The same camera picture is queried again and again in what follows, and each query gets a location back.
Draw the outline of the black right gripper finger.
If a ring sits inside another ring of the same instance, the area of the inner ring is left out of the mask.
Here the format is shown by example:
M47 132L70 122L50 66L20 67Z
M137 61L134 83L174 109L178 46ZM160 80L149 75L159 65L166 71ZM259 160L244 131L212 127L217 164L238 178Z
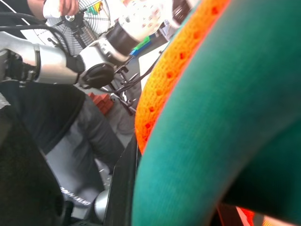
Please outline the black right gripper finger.
M0 110L0 226L63 226L58 182L23 123Z

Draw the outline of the orange and teal backpack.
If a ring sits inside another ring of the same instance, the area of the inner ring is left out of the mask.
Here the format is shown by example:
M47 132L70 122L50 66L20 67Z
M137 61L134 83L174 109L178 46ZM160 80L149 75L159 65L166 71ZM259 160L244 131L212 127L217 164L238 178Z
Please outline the orange and teal backpack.
M140 97L131 226L221 203L301 226L301 0L198 0Z

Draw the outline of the red brick-pattern box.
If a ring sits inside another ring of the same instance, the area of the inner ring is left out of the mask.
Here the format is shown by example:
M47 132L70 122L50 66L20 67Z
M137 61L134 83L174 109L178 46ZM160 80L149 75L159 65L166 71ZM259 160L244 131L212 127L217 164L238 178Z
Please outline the red brick-pattern box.
M88 96L104 115L106 115L114 105L114 101L111 99L109 94L96 95L91 92Z

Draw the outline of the bare person hand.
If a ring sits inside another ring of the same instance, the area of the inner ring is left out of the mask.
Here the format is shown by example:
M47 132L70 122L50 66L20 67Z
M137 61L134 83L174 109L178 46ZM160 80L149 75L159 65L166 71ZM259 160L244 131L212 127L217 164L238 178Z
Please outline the bare person hand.
M79 12L79 0L60 0L59 12L62 16L72 16Z

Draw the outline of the blue and green blocks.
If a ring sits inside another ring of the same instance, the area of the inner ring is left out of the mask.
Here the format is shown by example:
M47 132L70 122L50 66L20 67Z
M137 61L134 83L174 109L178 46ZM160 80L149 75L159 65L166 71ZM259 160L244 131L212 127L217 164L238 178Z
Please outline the blue and green blocks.
M140 52L146 49L151 44L151 39L147 36L141 43L139 43L130 53L131 56L137 56Z

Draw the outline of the person in black shirt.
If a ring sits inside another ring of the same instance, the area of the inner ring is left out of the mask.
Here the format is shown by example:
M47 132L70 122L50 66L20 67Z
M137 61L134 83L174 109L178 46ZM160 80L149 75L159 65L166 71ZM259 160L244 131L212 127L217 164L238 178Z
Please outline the person in black shirt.
M97 161L110 172L124 147L92 99L73 85L0 83L44 153L66 200L87 209L104 190Z

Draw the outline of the silver round robot body part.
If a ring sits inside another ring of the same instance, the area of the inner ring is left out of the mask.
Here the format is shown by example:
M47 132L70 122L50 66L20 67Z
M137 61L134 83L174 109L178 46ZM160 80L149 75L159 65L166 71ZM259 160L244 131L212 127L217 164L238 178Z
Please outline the silver round robot body part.
M109 190L104 190L95 199L94 211L96 217L103 223L108 204Z

